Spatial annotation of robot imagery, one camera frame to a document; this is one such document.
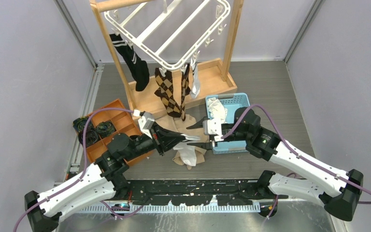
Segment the white black-striped sock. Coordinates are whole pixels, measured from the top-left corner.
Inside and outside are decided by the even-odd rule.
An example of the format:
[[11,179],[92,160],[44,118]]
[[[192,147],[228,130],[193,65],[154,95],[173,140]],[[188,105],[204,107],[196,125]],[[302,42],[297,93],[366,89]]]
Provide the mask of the white black-striped sock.
[[199,141],[200,137],[187,134],[182,134],[182,136],[184,136],[184,139],[173,148],[177,153],[172,160],[179,165],[195,167],[197,164],[195,147],[187,143],[190,141]]
[[192,68],[193,83],[191,87],[190,96],[192,99],[195,99],[200,93],[200,80],[198,77],[198,57],[200,51],[195,52],[190,60],[190,66]]

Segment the brown argyle sock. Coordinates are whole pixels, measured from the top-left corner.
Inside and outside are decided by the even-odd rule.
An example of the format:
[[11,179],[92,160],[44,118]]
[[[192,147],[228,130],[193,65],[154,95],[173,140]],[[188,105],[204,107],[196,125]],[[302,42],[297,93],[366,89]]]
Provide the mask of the brown argyle sock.
[[189,88],[189,70],[190,64],[188,63],[183,69],[181,69],[181,105],[180,105],[180,113],[182,121],[186,119],[185,113],[185,98],[190,93]]
[[155,80],[158,85],[154,94],[160,97],[169,116],[179,118],[181,116],[180,106],[174,99],[173,77],[171,71],[163,75],[159,68],[155,69]]

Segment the white plastic clip hanger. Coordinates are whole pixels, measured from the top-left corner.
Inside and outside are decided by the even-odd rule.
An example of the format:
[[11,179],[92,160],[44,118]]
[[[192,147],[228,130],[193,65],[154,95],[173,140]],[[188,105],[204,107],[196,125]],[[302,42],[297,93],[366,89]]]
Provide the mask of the white plastic clip hanger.
[[198,59],[223,33],[227,0],[124,0],[98,3],[111,29],[166,71]]

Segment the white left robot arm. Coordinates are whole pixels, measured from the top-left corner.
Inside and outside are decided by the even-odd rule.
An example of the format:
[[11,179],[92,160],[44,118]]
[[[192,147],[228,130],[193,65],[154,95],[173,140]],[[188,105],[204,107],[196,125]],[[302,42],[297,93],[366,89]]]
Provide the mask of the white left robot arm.
[[142,135],[116,134],[107,150],[85,171],[46,192],[25,195],[25,208],[34,232],[51,232],[75,212],[99,201],[128,196],[124,172],[127,161],[157,150],[161,155],[181,142],[198,141],[199,136],[167,130],[153,123]]

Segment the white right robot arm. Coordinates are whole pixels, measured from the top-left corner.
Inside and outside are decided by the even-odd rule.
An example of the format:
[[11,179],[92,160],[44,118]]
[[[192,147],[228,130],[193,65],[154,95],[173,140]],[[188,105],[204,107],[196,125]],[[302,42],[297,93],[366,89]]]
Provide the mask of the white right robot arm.
[[240,107],[233,123],[204,117],[190,129],[203,128],[210,140],[194,145],[208,150],[219,142],[245,142],[245,149],[256,158],[289,168],[301,179],[265,170],[254,184],[262,198],[287,195],[322,206],[329,214],[343,221],[353,219],[362,191],[363,174],[352,169],[344,171],[329,166],[295,148],[277,133],[264,128],[261,118],[252,109]]

